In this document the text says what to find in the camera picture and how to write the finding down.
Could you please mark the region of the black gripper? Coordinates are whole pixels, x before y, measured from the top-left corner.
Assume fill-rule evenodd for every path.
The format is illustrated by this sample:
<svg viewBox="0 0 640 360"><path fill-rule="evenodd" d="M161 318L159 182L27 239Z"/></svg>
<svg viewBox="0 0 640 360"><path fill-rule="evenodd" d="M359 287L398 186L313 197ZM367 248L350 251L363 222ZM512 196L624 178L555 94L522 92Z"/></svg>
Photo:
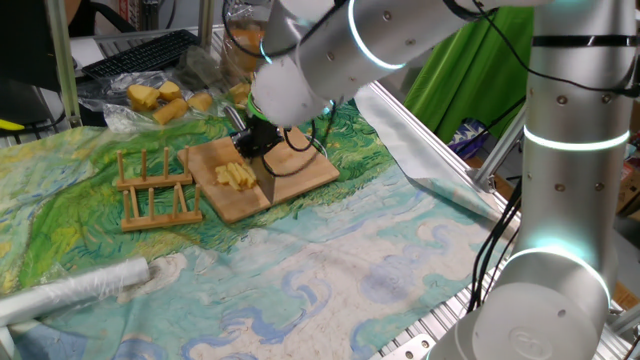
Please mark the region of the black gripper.
<svg viewBox="0 0 640 360"><path fill-rule="evenodd" d="M270 122L252 122L248 130L233 134L233 145L245 159L262 155L262 150L270 150L284 141L279 128Z"/></svg>

